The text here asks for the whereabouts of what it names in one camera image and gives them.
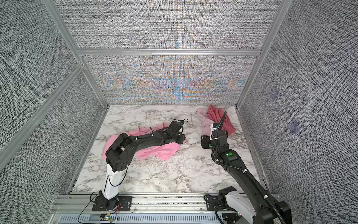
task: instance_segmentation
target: aluminum frame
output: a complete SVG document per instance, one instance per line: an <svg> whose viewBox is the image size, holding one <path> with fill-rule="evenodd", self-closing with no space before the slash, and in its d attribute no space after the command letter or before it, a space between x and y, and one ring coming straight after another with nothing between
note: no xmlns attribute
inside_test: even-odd
<svg viewBox="0 0 358 224"><path fill-rule="evenodd" d="M93 135L91 137L91 141L89 142L89 144L88 144L88 146L86 148L86 151L85 151L85 153L83 154L83 156L81 158L81 162L77 167L76 173L74 174L74 176L72 178L71 184L69 185L69 187L68 187L68 189L66 191L66 194L69 194L71 192L72 188L74 187L74 184L75 184L75 182L76 182L76 180L78 178L78 175L80 174L80 172L81 172L81 170L83 168L84 162L87 159L88 153L91 150L91 148L93 146L93 143L95 142L95 139L96 139L96 137L98 135L98 132L100 131L100 128L101 128L101 126L103 124L103 121L105 120L105 117L106 117L106 115L108 113L108 110L109 110L109 107L107 107L107 108L105 108L103 110L102 115L101 115L101 119L99 120L99 122L97 124L97 127L96 127L96 129L95 129L95 131L94 131L94 133L93 133Z"/></svg>
<svg viewBox="0 0 358 224"><path fill-rule="evenodd" d="M57 100L62 96L72 81L75 80L75 78L83 69L84 67L82 65L77 65L76 68L74 68L67 76L67 78L57 87L53 94L46 100L46 102L37 110L34 115L32 115L32 117L27 121L22 129L18 131L11 139L11 141L4 147L4 149L0 152L0 171L6 166L6 164L11 160L15 153L17 153L27 138L35 130L37 125L48 114L53 105L55 105Z"/></svg>
<svg viewBox="0 0 358 224"><path fill-rule="evenodd" d="M247 79L247 81L244 84L244 87L242 88L242 91L239 95L239 99L237 100L237 104L236 104L236 108L240 109L241 105L243 104L248 91L250 90L256 75L258 73L258 71L261 68L261 65L263 63L263 61L265 60L265 57L271 47L271 44L282 24L282 21L291 5L293 0L282 0L282 3L280 5L280 8L278 9L276 15L275 15L275 19L270 27L270 30L266 36L266 40L262 45L262 52L260 57L257 59L257 61L255 62L255 64L253 65L252 71Z"/></svg>
<svg viewBox="0 0 358 224"><path fill-rule="evenodd" d="M132 205L130 211L122 211L121 214L139 214L139 213L213 213L214 211L207 211L206 202L204 200L205 194L196 193L143 193L131 194L120 193L120 196L132 196ZM278 201L280 196L278 194L271 194ZM58 199L52 208L47 224L56 222L61 214L79 214L85 206L89 203L89 193L86 194L70 194L59 195ZM238 194L237 197L246 198L246 194ZM102 214L102 211L92 211L93 203L91 202L83 211L83 214ZM218 213L229 213L230 211L221 211Z"/></svg>
<svg viewBox="0 0 358 224"><path fill-rule="evenodd" d="M80 55L231 55L231 56L260 56L258 49L103 49L78 48Z"/></svg>
<svg viewBox="0 0 358 224"><path fill-rule="evenodd" d="M53 0L42 0L42 3L45 5L47 11L51 15L52 20L56 24L58 30L60 31L63 39L65 40L66 44L68 45L69 49L71 50L76 61L85 67L84 75L85 75L88 83L90 84L92 90L94 91L95 95L97 96L98 100L101 102L101 105L103 106L103 108L107 108L108 101L107 101L105 95L103 94L100 86L98 85L96 79L90 72L90 69L88 68L86 63L82 60L80 55L78 54L77 45L76 45L75 41L73 40L73 37L70 34L65 22L63 21L63 18L61 16L57 6L55 5L54 1Z"/></svg>
<svg viewBox="0 0 358 224"><path fill-rule="evenodd" d="M253 164L255 165L255 168L256 168L258 177L260 179L261 185L266 186L267 190L269 190L271 192L271 188L270 188L270 185L269 185L269 183L267 181L265 171L263 170L262 163L260 161L260 158L258 157L257 150L255 148L255 145L253 144L253 141L252 141L252 138L250 136L250 133L249 133L249 131L247 130L247 128L245 126L244 119L243 119L240 111L237 108L235 108L235 110L236 110L237 118L239 119L239 122L241 124L242 131L244 132L246 142L247 142L247 146L248 146L248 149L250 151L250 154L251 154L251 157L252 157L252 160L253 160Z"/></svg>

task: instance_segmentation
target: black bracket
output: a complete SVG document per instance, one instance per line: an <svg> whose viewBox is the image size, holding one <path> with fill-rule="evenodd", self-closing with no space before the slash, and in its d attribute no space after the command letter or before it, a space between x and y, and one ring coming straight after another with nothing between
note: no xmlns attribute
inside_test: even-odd
<svg viewBox="0 0 358 224"><path fill-rule="evenodd" d="M204 195L204 200L206 201L206 209L208 211L214 211L217 206L221 206L218 195Z"/></svg>
<svg viewBox="0 0 358 224"><path fill-rule="evenodd" d="M204 200L206 202L206 209L208 211L214 211L214 209L218 206L228 207L225 196L231 191L236 191L236 188L230 186L219 190L218 195L209 195L209 194L204 195Z"/></svg>
<svg viewBox="0 0 358 224"><path fill-rule="evenodd" d="M92 211L129 211L132 205L132 196L115 196L110 200L106 199L103 194L99 194L93 204Z"/></svg>

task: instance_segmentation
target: light pink fabric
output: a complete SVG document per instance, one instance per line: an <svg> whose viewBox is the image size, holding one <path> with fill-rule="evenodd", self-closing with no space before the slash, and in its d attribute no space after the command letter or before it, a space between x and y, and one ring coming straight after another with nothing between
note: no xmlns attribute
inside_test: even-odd
<svg viewBox="0 0 358 224"><path fill-rule="evenodd" d="M152 127L152 129L153 129L153 131L156 131L158 129L162 129L163 127L168 127L168 126L169 125L164 122L156 127ZM126 133L127 133L127 135L138 136L138 135L152 133L152 130L150 128L140 127L138 129L135 129L135 130L132 130L132 131L126 132ZM106 160L106 151L114 143L114 141L117 139L118 136L119 135L114 134L108 139L108 141L103 149L102 160ZM176 142L165 144L163 146L152 146L152 147L142 149L142 150L136 152L136 155L139 158L139 160L144 160L148 156L151 156L151 155L154 155L161 160L167 160L178 151L179 146L180 145Z"/></svg>
<svg viewBox="0 0 358 224"><path fill-rule="evenodd" d="M204 109L199 109L197 111L197 116L199 120L202 122L204 128L203 128L203 135L210 135L211 131L211 124L214 123L213 120L208 118L208 115L206 114L207 111Z"/></svg>
<svg viewBox="0 0 358 224"><path fill-rule="evenodd" d="M224 115L224 110L221 108L216 108L213 105L210 105L207 112L208 118L212 119L216 123L219 123L222 116ZM231 135L236 131L234 126L232 125L230 118L228 115L225 116L224 124L222 127L223 130L227 130L228 134Z"/></svg>

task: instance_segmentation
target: red wire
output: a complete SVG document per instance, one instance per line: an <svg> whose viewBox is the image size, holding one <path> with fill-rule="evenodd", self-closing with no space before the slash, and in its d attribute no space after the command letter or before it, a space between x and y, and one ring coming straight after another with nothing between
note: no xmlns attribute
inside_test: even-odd
<svg viewBox="0 0 358 224"><path fill-rule="evenodd" d="M116 217L114 218L114 221L116 221L116 223L117 223L117 212L119 210L119 206L121 206L121 205L122 205L122 203L119 203L119 205L117 206L117 209L114 212L116 214Z"/></svg>

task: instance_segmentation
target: metal rail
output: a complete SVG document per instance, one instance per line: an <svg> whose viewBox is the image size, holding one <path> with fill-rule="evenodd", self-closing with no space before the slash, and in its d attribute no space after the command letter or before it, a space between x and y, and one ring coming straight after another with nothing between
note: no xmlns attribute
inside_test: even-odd
<svg viewBox="0 0 358 224"><path fill-rule="evenodd" d="M68 75L68 77L57 87L53 94L46 100L46 102L37 110L34 115L32 115L32 117L27 121L22 129L18 131L17 134L11 139L11 141L4 147L4 149L0 152L0 171L6 166L6 164L15 155L15 153L17 153L27 138L35 130L37 125L47 115L53 105L55 105L57 100L62 96L72 81L75 80L75 78L83 69L84 67L77 65L76 68L74 68L74 70L72 70L72 72Z"/></svg>
<svg viewBox="0 0 358 224"><path fill-rule="evenodd" d="M242 88L241 90L241 93L239 95L239 99L237 101L237 108L240 109L242 103L244 102L245 100L245 97L247 96L247 93L248 91L250 90L250 87L252 86L253 84L253 81L255 80L256 78L256 75L258 73L258 71L260 70L260 67L263 63L263 61L265 60L265 57L271 47L271 44L281 26L281 23L288 11L288 8L290 7L291 3L292 3L293 0L282 0L282 3L280 5L280 8L279 10L277 11L276 15L275 15L275 19L271 25L271 28L266 36L266 40L265 42L263 43L263 46L262 46L262 52L261 52L261 55L260 57L257 59L257 61L255 62L252 70L251 70L251 73L247 79L247 81L245 82L245 85L244 87Z"/></svg>
<svg viewBox="0 0 358 224"><path fill-rule="evenodd" d="M97 127L94 131L94 133L92 134L92 138L91 138L91 141L89 142L88 146L87 146L87 149L85 151L85 153L83 154L82 158L81 158L81 162L80 164L78 165L77 167L77 170L76 170L76 173L74 174L73 178L72 178L72 181L71 181L71 184L69 185L67 191L66 191L66 194L69 194L74 186L74 183L75 181L77 180L78 178L78 175L80 174L82 168L83 168L83 165L84 165L84 162L86 161L87 159L87 156L88 156L88 153L89 151L91 150L92 146L93 146L93 143L95 141L95 139L97 138L97 134L98 132L100 131L100 128L103 124L103 121L105 120L105 117L107 115L107 112L108 112L108 109L109 108L105 108L102 112L102 115L101 115L101 119L99 120L98 124L97 124Z"/></svg>
<svg viewBox="0 0 358 224"><path fill-rule="evenodd" d="M68 48L71 50L76 61L85 67L84 75L85 75L87 81L89 82L92 90L94 91L95 95L97 96L98 100L101 102L103 108L107 108L108 101L106 100L106 97L104 96L96 79L90 72L90 69L85 64L85 62L83 62L82 58L78 54L77 45L76 45L75 41L73 40L73 37L70 34L65 22L63 21L63 18L61 16L60 12L58 11L58 8L55 5L55 2L53 0L42 0L42 3L45 5L47 11L50 13L53 21L55 22L58 30L62 34L63 39L65 40L66 44L68 45Z"/></svg>
<svg viewBox="0 0 358 224"><path fill-rule="evenodd" d="M101 49L78 48L80 55L229 55L229 56L260 56L257 49Z"/></svg>

